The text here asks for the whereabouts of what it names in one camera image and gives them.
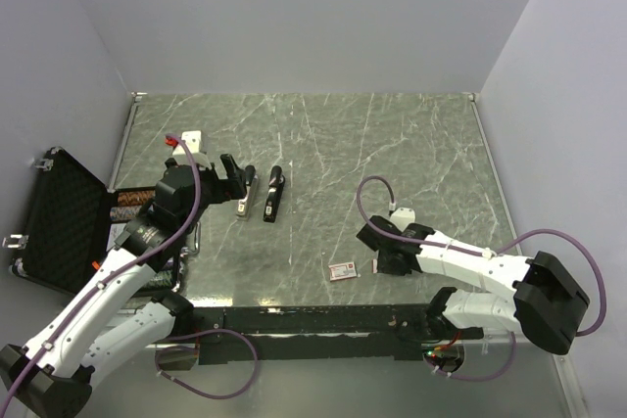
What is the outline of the silver stapler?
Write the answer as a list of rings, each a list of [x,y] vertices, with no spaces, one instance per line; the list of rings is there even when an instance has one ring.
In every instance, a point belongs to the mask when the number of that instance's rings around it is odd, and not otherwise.
[[[259,186],[259,176],[256,168],[249,164],[245,167],[245,188],[246,195],[237,204],[236,216],[240,219],[247,219],[250,216],[257,189]]]

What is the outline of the black stapler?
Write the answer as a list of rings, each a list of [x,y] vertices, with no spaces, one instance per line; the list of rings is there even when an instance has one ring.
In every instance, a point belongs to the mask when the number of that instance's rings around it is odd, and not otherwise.
[[[280,165],[275,165],[270,171],[270,177],[268,181],[267,194],[265,199],[265,207],[263,214],[263,221],[274,223],[280,202],[282,199],[282,193],[285,186],[285,175]]]

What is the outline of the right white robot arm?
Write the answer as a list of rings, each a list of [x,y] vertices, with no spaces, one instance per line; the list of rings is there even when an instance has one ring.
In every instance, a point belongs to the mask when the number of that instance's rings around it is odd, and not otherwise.
[[[357,238],[376,252],[379,272],[445,276],[471,291],[445,287],[432,300],[429,330],[448,338],[470,328],[521,333],[552,354],[569,353],[590,300],[554,255],[496,255],[398,215],[374,215]]]

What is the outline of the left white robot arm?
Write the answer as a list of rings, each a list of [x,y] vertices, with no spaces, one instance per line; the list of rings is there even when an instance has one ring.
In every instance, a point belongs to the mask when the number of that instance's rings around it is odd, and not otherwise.
[[[167,292],[108,330],[126,302],[176,257],[206,208],[246,195],[245,172],[229,154],[212,163],[167,161],[154,196],[127,222],[91,280],[71,303],[24,346],[1,350],[1,379],[40,417],[73,417],[102,382],[139,351],[168,338],[179,342],[193,329],[192,304]]]

